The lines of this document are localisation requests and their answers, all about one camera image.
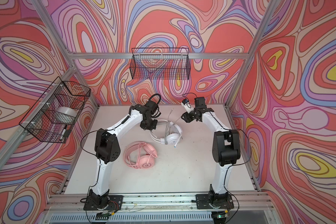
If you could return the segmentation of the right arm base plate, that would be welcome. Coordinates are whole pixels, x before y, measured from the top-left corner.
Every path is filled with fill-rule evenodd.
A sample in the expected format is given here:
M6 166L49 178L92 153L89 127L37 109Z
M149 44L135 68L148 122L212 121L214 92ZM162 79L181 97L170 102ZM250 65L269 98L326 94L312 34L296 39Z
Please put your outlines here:
M234 208L232 195L225 194L196 194L194 200L199 210L207 209L227 209Z

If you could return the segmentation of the white headphones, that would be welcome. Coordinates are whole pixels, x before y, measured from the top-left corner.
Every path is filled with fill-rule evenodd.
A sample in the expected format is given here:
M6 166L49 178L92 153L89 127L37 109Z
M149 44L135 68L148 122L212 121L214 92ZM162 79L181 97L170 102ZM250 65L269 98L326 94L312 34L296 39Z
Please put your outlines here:
M157 125L164 125L165 133L163 137L158 137L152 131L150 131L150 136L152 140L160 144L174 145L174 147L176 147L183 136L182 128L172 121L163 119L158 120Z

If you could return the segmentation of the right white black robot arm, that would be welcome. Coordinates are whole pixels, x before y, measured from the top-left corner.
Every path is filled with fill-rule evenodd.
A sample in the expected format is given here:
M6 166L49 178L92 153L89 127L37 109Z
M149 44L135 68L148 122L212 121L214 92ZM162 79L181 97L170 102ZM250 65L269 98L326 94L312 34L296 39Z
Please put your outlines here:
M217 166L213 182L208 191L208 198L203 201L196 199L197 206L207 203L212 208L227 210L234 207L232 194L228 192L227 183L232 167L241 157L239 132L225 126L216 116L212 108L208 108L204 97L194 98L195 106L184 98L181 105L186 110L181 119L186 123L199 121L213 132L212 156Z

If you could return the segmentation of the pink cat-ear headphones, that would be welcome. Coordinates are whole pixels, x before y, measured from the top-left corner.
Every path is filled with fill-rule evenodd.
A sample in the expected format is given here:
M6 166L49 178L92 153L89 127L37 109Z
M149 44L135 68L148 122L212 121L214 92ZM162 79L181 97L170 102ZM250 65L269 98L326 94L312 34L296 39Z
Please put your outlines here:
M135 161L131 159L131 154L134 152L137 153ZM154 167L157 157L157 150L144 141L135 141L129 144L123 154L124 163L133 169L150 169Z

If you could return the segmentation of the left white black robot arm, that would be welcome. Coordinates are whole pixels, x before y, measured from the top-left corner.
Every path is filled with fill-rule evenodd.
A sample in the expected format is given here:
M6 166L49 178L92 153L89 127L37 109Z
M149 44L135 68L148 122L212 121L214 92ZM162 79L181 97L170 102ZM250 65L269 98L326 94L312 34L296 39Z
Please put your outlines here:
M96 132L94 150L97 158L97 177L87 196L87 202L91 202L95 209L103 210L109 205L109 179L113 162L121 153L119 140L138 124L143 130L154 130L158 122L156 118L160 114L158 104L153 101L145 105L137 104L131 106L127 116L116 124Z

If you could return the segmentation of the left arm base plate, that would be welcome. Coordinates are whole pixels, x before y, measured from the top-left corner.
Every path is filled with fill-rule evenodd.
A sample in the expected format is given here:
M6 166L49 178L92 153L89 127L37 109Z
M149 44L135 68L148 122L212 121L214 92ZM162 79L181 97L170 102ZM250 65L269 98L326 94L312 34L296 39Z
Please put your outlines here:
M119 211L122 207L123 195L106 197L88 196L84 211Z

